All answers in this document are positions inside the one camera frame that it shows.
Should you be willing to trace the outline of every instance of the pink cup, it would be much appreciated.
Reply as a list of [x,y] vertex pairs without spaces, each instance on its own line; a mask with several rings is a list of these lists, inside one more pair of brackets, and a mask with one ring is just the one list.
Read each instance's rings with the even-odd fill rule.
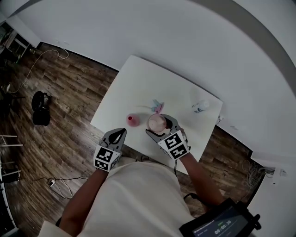
[[162,115],[155,113],[150,116],[147,121],[148,129],[152,130],[153,132],[161,132],[166,128],[167,122],[165,117]]
[[134,113],[130,113],[126,116],[126,123],[131,127],[137,127],[140,124],[140,118]]

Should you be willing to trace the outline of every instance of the screen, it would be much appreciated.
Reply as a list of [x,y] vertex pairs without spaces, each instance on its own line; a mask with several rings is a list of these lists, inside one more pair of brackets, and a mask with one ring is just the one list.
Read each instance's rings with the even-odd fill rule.
[[212,221],[195,229],[193,234],[196,237],[234,237],[247,223],[248,221],[231,206]]

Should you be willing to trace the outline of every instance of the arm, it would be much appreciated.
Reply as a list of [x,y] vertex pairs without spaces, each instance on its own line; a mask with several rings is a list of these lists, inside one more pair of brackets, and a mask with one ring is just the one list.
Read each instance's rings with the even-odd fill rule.
[[81,186],[63,212],[59,226],[62,230],[73,237],[81,232],[93,201],[107,175],[108,172],[97,169]]
[[[213,205],[219,205],[224,201],[218,187],[191,153],[180,158],[180,161],[185,166],[195,191],[201,200]],[[203,206],[203,208],[205,211],[209,210],[207,206]]]

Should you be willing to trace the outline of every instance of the person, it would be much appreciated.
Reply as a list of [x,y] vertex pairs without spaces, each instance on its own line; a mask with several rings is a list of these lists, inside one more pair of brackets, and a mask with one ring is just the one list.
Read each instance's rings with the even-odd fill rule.
[[[179,160],[201,200],[224,201],[191,153]],[[45,221],[39,236],[179,237],[179,228],[193,219],[173,172],[157,163],[132,162],[109,173],[97,169],[67,204],[59,227]]]

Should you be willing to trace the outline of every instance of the white table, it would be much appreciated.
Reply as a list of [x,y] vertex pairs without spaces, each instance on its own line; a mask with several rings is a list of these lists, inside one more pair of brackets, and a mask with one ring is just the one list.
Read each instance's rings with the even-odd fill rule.
[[[175,162],[145,132],[147,119],[153,114],[147,106],[154,106],[153,99],[165,102],[161,113],[177,119],[186,132],[191,153],[199,161],[215,127],[222,101],[186,79],[136,56],[129,57],[114,79],[91,125],[102,132],[126,128],[124,144],[174,168]],[[208,100],[210,107],[195,114],[191,106],[201,100]],[[139,126],[126,124],[129,113],[140,116]],[[177,170],[187,173],[181,162],[177,163]]]

